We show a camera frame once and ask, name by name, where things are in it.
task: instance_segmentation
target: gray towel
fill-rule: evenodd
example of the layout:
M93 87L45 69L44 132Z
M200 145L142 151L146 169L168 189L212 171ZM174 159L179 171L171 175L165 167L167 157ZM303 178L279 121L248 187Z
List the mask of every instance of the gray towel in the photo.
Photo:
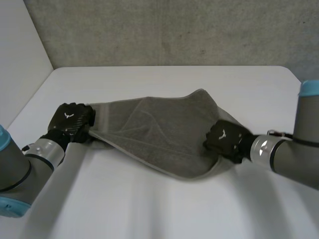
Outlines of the gray towel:
M213 172L222 158L203 147L206 133L219 119L237 122L203 89L182 98L145 97L91 106L96 117L90 135L183 179Z

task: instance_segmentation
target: table surface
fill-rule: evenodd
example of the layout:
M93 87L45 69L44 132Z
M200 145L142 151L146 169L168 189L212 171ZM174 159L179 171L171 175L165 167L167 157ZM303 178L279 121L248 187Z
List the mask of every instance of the table surface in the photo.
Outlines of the table surface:
M277 66L79 67L52 72L9 127L22 147L64 103L182 97L203 88L253 133L292 132L300 83ZM71 144L63 164L1 238L319 238L319 193L245 161L194 182L116 149Z

